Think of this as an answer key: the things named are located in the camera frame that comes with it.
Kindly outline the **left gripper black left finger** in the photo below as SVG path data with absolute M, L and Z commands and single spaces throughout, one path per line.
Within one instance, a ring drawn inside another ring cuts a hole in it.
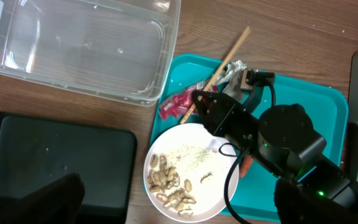
M 0 224 L 75 222 L 85 196 L 85 186 L 76 173 L 0 209 Z

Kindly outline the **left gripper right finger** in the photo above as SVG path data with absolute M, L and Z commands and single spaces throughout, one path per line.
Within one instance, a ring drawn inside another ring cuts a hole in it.
M 282 223 L 358 224 L 358 214 L 286 179 L 277 180 L 274 203 Z

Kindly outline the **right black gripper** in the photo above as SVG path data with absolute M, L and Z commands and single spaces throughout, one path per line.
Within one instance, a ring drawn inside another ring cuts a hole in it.
M 228 139 L 240 152 L 256 148 L 259 122 L 244 105 L 225 93 L 195 90 L 191 97 L 210 134 Z

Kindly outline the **white tissue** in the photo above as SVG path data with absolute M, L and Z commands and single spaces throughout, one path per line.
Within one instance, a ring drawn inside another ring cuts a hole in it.
M 244 97 L 244 94 L 241 90 L 242 74 L 247 70 L 248 64 L 241 60 L 229 62 L 224 67 L 223 71 L 218 75 L 214 85 L 218 86 L 226 83 L 226 86 L 223 88 L 222 92 L 237 101 L 241 101 L 241 99 Z

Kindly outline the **red snack wrapper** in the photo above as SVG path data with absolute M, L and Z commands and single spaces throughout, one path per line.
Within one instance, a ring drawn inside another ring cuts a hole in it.
M 185 115 L 193 104 L 191 94 L 195 90 L 203 90 L 209 80 L 198 82 L 185 88 L 182 92 L 169 96 L 159 106 L 159 116 L 166 120 L 170 116 L 177 118 L 179 115 Z

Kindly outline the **orange carrot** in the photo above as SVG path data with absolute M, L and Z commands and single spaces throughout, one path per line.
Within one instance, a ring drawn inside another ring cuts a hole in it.
M 239 166 L 239 178 L 242 179 L 248 173 L 254 160 L 251 156 L 245 156 L 241 165 Z

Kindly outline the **large white plate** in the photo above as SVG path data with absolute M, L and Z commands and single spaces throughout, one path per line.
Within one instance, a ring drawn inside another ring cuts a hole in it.
M 229 197 L 233 197 L 237 189 L 239 169 L 236 167 L 232 176 L 228 176 L 236 159 L 235 153 L 227 139 L 213 136 L 202 124 L 174 126 L 163 132 L 147 153 L 143 169 L 145 192 L 155 208 L 172 220 L 182 223 L 206 221 L 226 207 L 224 184 L 229 184 Z M 177 168 L 181 180 L 188 179 L 192 183 L 191 195 L 197 204 L 191 217 L 180 217 L 176 212 L 164 209 L 150 193 L 146 178 L 152 154 L 165 155 L 168 166 Z

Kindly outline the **pile of peanuts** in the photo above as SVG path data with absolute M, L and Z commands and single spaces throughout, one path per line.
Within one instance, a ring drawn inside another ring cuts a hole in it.
M 181 180 L 177 168 L 168 166 L 165 155 L 152 154 L 149 163 L 149 174 L 146 178 L 149 191 L 166 210 L 172 210 L 180 217 L 191 217 L 193 207 L 197 204 L 192 183 Z

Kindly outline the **wooden chopstick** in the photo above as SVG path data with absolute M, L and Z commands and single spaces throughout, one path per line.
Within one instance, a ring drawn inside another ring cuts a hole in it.
M 243 33 L 241 34 L 241 36 L 238 38 L 238 40 L 236 41 L 236 43 L 233 45 L 232 49 L 229 51 L 229 53 L 226 55 L 226 57 L 224 58 L 224 60 L 222 61 L 222 63 L 220 64 L 220 66 L 218 67 L 218 69 L 214 72 L 213 76 L 210 78 L 209 82 L 205 85 L 205 87 L 203 88 L 203 91 L 208 91 L 209 88 L 212 86 L 212 84 L 215 83 L 218 75 L 223 71 L 223 68 L 227 65 L 227 63 L 233 58 L 233 56 L 236 54 L 236 52 L 238 51 L 238 49 L 240 48 L 240 46 L 242 45 L 242 43 L 246 40 L 246 38 L 248 37 L 248 35 L 250 34 L 251 30 L 250 27 L 247 26 L 245 28 L 245 30 L 243 31 Z M 191 105 L 191 107 L 188 109 L 188 111 L 186 112 L 186 114 L 182 117 L 182 119 L 180 120 L 180 124 L 185 124 L 186 121 L 188 120 L 188 118 L 192 115 L 193 111 L 195 110 L 196 106 L 195 106 L 195 102 L 196 100 L 193 100 L 193 104 Z

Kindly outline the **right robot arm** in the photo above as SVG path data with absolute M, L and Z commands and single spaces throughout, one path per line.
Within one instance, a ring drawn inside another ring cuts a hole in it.
M 326 140 L 301 105 L 273 105 L 256 118 L 224 93 L 192 98 L 205 129 L 236 150 L 233 169 L 250 156 L 276 178 L 282 223 L 358 223 L 358 182 L 323 155 Z

